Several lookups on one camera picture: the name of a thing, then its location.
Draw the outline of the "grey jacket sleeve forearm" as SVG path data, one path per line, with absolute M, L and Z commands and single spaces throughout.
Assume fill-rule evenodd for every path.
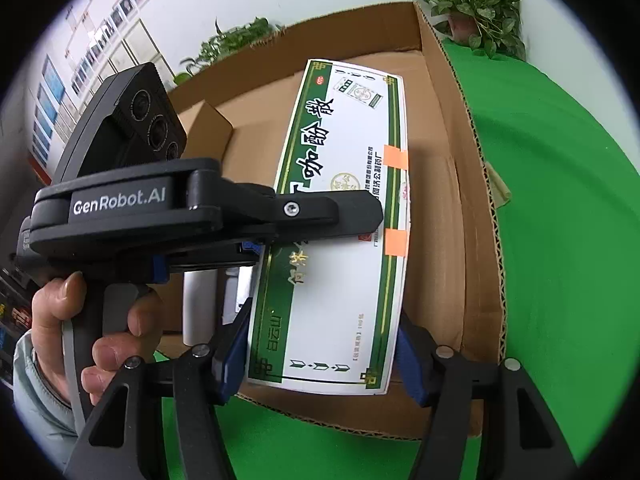
M 12 385 L 18 419 L 47 459 L 63 472 L 78 438 L 74 416 L 70 404 L 43 375 L 30 330 L 15 346 Z

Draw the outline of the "person's left hand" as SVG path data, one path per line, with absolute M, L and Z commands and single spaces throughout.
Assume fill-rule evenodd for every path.
M 65 376 L 62 323 L 84 306 L 87 286 L 79 272 L 66 280 L 57 278 L 36 292 L 32 300 L 32 345 L 42 374 L 54 391 L 68 402 L 70 388 Z M 98 339 L 92 348 L 93 364 L 81 372 L 81 385 L 92 404 L 101 400 L 106 388 L 127 359 L 152 359 L 160 343 L 166 307 L 154 290 L 129 309 L 127 329 Z

